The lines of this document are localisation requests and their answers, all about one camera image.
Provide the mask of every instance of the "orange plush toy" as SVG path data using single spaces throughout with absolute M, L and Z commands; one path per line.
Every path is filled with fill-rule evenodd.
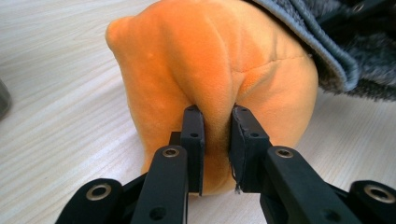
M 111 22 L 106 41 L 122 73 L 146 157 L 197 105 L 205 118 L 204 194 L 234 189 L 228 159 L 234 104 L 249 108 L 273 145 L 295 147 L 311 118 L 317 68 L 271 15 L 238 0 L 163 0 Z

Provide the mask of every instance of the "white wooden table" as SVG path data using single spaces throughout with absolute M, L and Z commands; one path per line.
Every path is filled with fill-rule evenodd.
M 0 79 L 13 105 L 0 120 L 0 223 L 53 223 L 75 191 L 139 176 L 143 149 L 106 26 L 148 0 L 0 2 Z M 298 150 L 335 186 L 396 188 L 396 104 L 318 92 Z M 259 195 L 191 198 L 190 223 L 265 223 Z

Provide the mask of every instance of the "metal screw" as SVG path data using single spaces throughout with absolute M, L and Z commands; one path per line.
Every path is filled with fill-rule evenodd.
M 364 3 L 359 3 L 352 8 L 354 12 L 360 12 L 364 8 Z
M 381 203 L 395 203 L 395 196 L 389 193 L 387 190 L 382 189 L 378 186 L 367 185 L 364 187 L 364 192 L 371 198 L 380 201 Z
M 107 183 L 94 185 L 90 190 L 88 190 L 86 197 L 90 201 L 99 201 L 107 197 L 111 192 L 111 186 Z
M 163 156 L 167 158 L 172 158 L 172 157 L 176 157 L 178 153 L 179 151 L 175 148 L 167 148 L 166 150 L 163 151 Z
M 275 154 L 282 158 L 291 158 L 293 157 L 293 153 L 285 148 L 278 148 L 275 150 Z

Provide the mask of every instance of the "gray knit fabric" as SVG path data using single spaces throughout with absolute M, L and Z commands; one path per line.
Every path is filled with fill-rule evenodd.
M 355 35 L 337 45 L 316 18 L 346 7 L 337 0 L 254 0 L 310 49 L 325 91 L 396 101 L 396 41 L 385 33 Z

